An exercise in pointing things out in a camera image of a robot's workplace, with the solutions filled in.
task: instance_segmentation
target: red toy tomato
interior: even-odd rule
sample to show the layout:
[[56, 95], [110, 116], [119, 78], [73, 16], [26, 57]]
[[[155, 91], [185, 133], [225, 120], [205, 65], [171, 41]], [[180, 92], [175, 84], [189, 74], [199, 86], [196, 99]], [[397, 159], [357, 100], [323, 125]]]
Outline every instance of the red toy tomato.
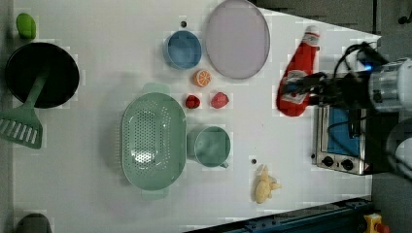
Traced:
[[196, 109], [197, 107], [200, 106], [200, 100], [194, 95], [188, 96], [188, 99], [186, 100], [186, 107], [188, 109]]

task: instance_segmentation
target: light purple plate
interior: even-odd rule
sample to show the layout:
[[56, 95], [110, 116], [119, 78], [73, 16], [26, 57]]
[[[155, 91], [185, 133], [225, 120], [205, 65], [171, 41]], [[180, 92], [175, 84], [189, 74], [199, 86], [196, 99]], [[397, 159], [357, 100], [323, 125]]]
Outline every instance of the light purple plate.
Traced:
[[206, 30], [206, 50], [224, 76], [247, 79], [266, 62], [270, 35], [260, 10], [245, 0], [227, 0], [212, 12]]

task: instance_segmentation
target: green toy fruit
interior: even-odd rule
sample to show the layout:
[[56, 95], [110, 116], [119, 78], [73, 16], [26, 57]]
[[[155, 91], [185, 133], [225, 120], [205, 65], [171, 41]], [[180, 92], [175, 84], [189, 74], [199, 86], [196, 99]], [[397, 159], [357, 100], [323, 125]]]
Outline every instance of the green toy fruit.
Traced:
[[16, 20], [18, 35], [21, 39], [36, 38], [36, 22], [33, 17], [26, 13], [21, 13]]

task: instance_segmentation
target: ketchup bottle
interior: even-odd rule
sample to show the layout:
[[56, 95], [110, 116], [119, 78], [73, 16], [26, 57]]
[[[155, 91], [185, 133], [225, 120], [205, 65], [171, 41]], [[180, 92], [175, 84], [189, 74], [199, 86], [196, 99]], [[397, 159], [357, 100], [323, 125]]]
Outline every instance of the ketchup bottle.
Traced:
[[276, 107], [286, 116], [300, 116], [309, 104], [309, 94], [281, 94], [281, 90], [291, 78], [301, 78], [313, 74], [313, 64], [316, 51], [318, 50], [319, 37], [319, 29], [316, 26], [308, 26], [306, 28], [303, 39], [294, 53], [284, 77], [281, 79], [276, 98]]

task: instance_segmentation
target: blue bowl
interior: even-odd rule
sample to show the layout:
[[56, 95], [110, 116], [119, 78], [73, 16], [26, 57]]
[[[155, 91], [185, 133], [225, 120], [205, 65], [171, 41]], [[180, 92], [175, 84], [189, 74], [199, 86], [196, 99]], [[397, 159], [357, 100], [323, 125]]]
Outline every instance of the blue bowl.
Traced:
[[180, 70], [195, 67], [202, 57], [199, 39], [191, 32], [177, 31], [170, 36], [163, 47], [164, 59]]

